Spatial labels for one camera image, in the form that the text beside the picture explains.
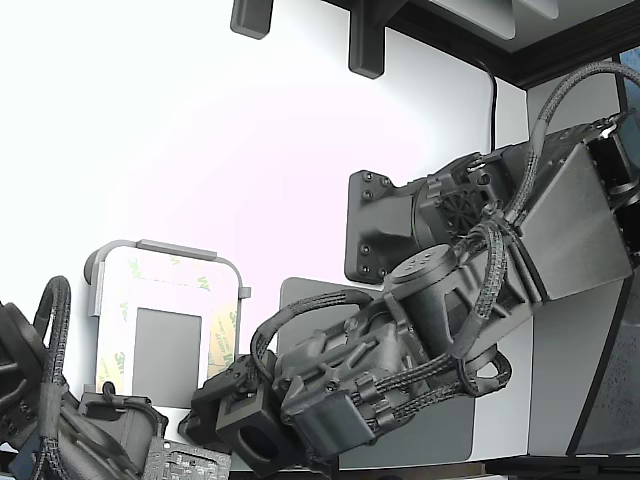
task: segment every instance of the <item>white wall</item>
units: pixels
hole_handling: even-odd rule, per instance
[[[393,31],[386,73],[347,69],[348,13],[277,0],[262,41],[231,0],[0,4],[0,298],[32,317],[73,288],[65,374],[91,383],[87,256],[114,239],[211,249],[252,286],[241,345],[289,276],[343,282],[348,176],[403,184],[486,151],[485,74]],[[527,138],[500,82],[498,143]]]

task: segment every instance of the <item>screw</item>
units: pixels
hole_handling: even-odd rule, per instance
[[[340,387],[340,383],[337,380],[329,380],[325,388],[328,392],[335,392]]]
[[[356,320],[355,318],[351,317],[351,318],[347,318],[344,321],[344,325],[343,325],[343,329],[344,329],[344,333],[349,333],[353,330],[356,329],[356,327],[358,326],[358,320]]]

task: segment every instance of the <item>black shelf bracket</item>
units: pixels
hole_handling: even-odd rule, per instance
[[[354,0],[349,32],[349,70],[367,78],[384,73],[385,27],[408,0]]]
[[[273,0],[234,0],[231,30],[260,40],[271,29],[272,12]]]
[[[409,0],[339,2],[350,11],[349,70],[367,78],[384,73],[385,27]],[[234,0],[231,30],[261,39],[271,29],[273,0]]]

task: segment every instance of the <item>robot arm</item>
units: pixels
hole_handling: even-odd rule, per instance
[[[260,326],[251,354],[205,382],[180,424],[183,436],[206,449],[164,441],[166,419],[149,399],[113,391],[87,397],[129,411],[138,434],[148,431],[136,445],[114,440],[129,420],[120,425],[82,411],[85,397],[77,402],[62,378],[66,280],[48,286],[33,325],[0,305],[0,443],[21,450],[33,478],[191,478],[200,471],[224,478],[230,459],[211,450],[229,448],[261,477],[294,465],[331,476],[340,454],[374,443],[423,408],[504,388],[511,366],[498,350],[501,338],[550,302],[627,278],[638,265],[640,152],[626,141],[640,138],[635,117],[546,135],[562,98],[595,73],[640,85],[628,67],[590,64],[558,86],[528,143],[460,158],[401,188],[372,172],[352,175],[345,272],[382,282],[382,297],[320,295]],[[359,311],[280,358],[267,349],[287,322],[345,304]],[[53,319],[48,350],[46,318]],[[497,373],[484,378],[478,372],[489,363]]]
[[[196,392],[183,435],[223,442],[259,476],[296,464],[328,474],[341,453],[422,408],[506,386],[502,337],[549,302],[626,278],[636,265],[638,159],[621,136],[640,135],[636,119],[545,136],[570,85],[602,71],[640,82],[628,70],[605,62],[569,76],[528,143],[463,157],[401,188],[352,175],[345,271],[383,278],[382,298],[346,290],[278,312],[250,356]],[[278,359],[266,350],[284,323],[345,303],[359,312]],[[488,363],[497,374],[482,378]]]

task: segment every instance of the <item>black mount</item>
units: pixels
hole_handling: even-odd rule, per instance
[[[353,0],[349,70],[367,78],[384,73],[385,27],[408,0]],[[234,0],[231,30],[262,39],[271,28],[273,0]]]
[[[261,40],[271,29],[273,0],[234,0],[231,30]]]
[[[407,0],[355,0],[351,7],[349,70],[367,78],[384,73],[384,30]]]

